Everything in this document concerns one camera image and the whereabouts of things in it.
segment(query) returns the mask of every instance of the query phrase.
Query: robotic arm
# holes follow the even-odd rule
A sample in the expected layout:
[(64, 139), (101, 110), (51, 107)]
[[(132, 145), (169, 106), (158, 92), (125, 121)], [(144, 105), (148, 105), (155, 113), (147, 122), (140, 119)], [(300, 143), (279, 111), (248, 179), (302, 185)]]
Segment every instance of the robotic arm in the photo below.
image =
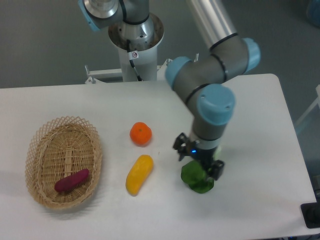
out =
[[(128, 52), (144, 51), (154, 41), (148, 0), (79, 0), (78, 3), (93, 30), (122, 21), (117, 29)], [(238, 36), (220, 0), (187, 0), (187, 3), (210, 55), (195, 62), (178, 57), (167, 67), (165, 76), (169, 85), (194, 116), (189, 137), (181, 133), (173, 148), (180, 154), (179, 160), (191, 156), (208, 177), (217, 180), (225, 164), (213, 155), (235, 106), (233, 93), (221, 84), (255, 68), (260, 61), (260, 50), (252, 39)]]
[(191, 156), (218, 180), (225, 164), (213, 155), (235, 106), (233, 93), (221, 84), (256, 67), (260, 50), (238, 36), (219, 0), (187, 2), (210, 55), (196, 62), (178, 57), (167, 68), (167, 81), (194, 116), (189, 137), (181, 133), (173, 148), (179, 160)]

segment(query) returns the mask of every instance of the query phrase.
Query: yellow pepper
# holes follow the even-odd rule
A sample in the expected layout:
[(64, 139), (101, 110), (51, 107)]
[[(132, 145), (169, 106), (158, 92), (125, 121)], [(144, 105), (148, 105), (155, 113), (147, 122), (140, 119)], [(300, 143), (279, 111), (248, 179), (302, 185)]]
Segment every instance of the yellow pepper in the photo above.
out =
[(154, 161), (149, 155), (141, 155), (136, 160), (125, 181), (125, 187), (132, 196), (138, 194), (153, 167)]

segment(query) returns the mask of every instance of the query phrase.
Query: orange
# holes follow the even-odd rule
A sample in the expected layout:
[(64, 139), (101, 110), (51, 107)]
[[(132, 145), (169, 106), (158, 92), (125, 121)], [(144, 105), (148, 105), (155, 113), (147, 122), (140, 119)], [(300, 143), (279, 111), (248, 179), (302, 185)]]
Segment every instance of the orange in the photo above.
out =
[(136, 122), (130, 130), (130, 138), (137, 145), (147, 144), (151, 137), (152, 131), (144, 122)]

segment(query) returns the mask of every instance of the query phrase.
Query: oval basket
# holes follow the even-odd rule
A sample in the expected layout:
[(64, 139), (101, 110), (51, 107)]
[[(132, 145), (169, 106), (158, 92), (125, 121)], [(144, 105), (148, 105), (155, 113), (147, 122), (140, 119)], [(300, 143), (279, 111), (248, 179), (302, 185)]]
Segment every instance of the oval basket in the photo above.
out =
[[(102, 150), (98, 132), (80, 117), (61, 117), (44, 124), (31, 140), (25, 180), (35, 201), (51, 208), (74, 207), (90, 197), (100, 177)], [(58, 180), (82, 169), (88, 179), (68, 192), (55, 191)]]

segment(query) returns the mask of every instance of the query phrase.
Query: purple sweet potato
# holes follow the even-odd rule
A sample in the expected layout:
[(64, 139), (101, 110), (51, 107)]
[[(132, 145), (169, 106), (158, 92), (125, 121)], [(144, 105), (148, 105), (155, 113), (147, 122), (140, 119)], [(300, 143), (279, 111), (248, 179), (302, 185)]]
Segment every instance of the purple sweet potato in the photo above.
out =
[(89, 177), (89, 169), (82, 169), (70, 176), (66, 176), (54, 185), (54, 189), (57, 192), (66, 192), (75, 188), (78, 184), (83, 183)]

